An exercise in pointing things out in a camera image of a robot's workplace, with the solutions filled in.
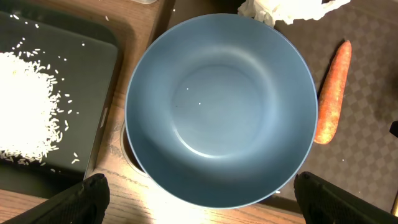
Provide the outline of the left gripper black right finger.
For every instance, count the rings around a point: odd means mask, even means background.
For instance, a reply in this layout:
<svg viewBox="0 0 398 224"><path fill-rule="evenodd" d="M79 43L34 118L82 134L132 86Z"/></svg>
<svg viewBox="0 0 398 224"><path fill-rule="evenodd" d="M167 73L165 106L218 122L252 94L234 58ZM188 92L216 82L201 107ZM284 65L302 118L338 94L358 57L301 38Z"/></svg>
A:
<svg viewBox="0 0 398 224"><path fill-rule="evenodd" d="M397 217L311 172L294 180L297 203L307 223L396 224Z"/></svg>

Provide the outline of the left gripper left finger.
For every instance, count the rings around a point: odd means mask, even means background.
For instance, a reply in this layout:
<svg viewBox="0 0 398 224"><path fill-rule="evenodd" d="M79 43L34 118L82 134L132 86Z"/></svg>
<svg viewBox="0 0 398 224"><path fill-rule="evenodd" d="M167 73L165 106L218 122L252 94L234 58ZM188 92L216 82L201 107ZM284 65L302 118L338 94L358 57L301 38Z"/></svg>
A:
<svg viewBox="0 0 398 224"><path fill-rule="evenodd" d="M110 202L104 174L95 174L3 224L102 224Z"/></svg>

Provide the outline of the pile of white rice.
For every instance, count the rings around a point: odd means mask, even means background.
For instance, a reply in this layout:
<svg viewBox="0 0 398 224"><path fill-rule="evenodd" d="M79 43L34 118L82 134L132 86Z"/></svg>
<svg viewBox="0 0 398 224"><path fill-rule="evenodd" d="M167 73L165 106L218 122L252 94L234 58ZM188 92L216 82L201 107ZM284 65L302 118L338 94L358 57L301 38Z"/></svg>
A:
<svg viewBox="0 0 398 224"><path fill-rule="evenodd" d="M44 39L49 27L17 14L1 14L1 160L48 167L65 152L81 118L78 96L66 86L74 72L63 47Z"/></svg>

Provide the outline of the orange carrot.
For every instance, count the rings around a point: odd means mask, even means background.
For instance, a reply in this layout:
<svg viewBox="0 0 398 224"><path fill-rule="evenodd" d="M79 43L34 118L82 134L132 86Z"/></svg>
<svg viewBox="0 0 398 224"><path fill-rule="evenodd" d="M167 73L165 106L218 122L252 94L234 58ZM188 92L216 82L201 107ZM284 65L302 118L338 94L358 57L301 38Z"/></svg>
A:
<svg viewBox="0 0 398 224"><path fill-rule="evenodd" d="M317 144L328 144L338 128L351 55L351 42L346 40L336 51L329 67L318 101L318 124L314 139Z"/></svg>

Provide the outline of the dark blue plate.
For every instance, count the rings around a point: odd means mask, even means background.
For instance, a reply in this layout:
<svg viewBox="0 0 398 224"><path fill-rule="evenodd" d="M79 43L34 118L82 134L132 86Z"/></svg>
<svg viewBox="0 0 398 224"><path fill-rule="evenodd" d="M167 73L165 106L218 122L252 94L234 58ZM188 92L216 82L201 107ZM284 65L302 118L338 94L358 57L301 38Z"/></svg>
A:
<svg viewBox="0 0 398 224"><path fill-rule="evenodd" d="M132 151L162 189L238 208L288 183L318 120L310 70L280 32L235 14L181 22L137 64L126 96Z"/></svg>

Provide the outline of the dark brown serving tray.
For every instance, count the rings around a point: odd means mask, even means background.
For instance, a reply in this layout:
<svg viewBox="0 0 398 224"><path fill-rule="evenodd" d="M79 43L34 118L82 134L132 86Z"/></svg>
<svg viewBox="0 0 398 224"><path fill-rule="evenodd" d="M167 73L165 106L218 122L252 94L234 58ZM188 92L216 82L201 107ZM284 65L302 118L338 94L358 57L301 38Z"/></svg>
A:
<svg viewBox="0 0 398 224"><path fill-rule="evenodd" d="M390 212L397 195L397 2L351 1L318 21L276 29L302 54L317 89L344 40L353 55L337 132L314 144L302 166L358 198Z"/></svg>

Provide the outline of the black plastic tray bin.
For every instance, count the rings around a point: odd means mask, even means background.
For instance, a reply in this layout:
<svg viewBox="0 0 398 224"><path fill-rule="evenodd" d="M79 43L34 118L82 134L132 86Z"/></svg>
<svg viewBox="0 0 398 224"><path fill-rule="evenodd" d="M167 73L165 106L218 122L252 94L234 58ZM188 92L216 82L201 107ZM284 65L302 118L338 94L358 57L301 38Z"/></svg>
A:
<svg viewBox="0 0 398 224"><path fill-rule="evenodd" d="M67 138L65 152L55 155L51 166L31 167L1 160L1 188L20 194L50 198L81 182L93 171L111 103L119 49L114 35L105 27L55 11L12 10L31 22L49 27L44 39L55 34L53 43L72 57L69 70L74 72L66 86L78 96L83 115L74 118L76 130Z"/></svg>

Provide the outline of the crumpled white tissue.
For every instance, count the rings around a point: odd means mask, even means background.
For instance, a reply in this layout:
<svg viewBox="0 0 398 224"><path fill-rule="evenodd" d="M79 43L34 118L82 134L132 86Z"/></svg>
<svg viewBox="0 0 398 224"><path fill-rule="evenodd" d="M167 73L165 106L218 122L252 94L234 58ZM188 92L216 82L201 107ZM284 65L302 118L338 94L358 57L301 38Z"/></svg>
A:
<svg viewBox="0 0 398 224"><path fill-rule="evenodd" d="M276 21L287 25L294 20L320 20L326 13L348 4L350 0L246 0L238 7L238 14L251 17L274 27Z"/></svg>

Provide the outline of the clear plastic bin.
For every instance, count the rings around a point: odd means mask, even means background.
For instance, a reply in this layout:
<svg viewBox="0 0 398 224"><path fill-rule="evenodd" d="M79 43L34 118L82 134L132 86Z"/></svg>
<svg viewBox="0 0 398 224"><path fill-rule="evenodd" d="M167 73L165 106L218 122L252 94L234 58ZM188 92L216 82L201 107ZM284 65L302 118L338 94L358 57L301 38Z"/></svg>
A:
<svg viewBox="0 0 398 224"><path fill-rule="evenodd" d="M141 4L152 4L152 3L156 2L157 0L132 0L132 1L138 2Z"/></svg>

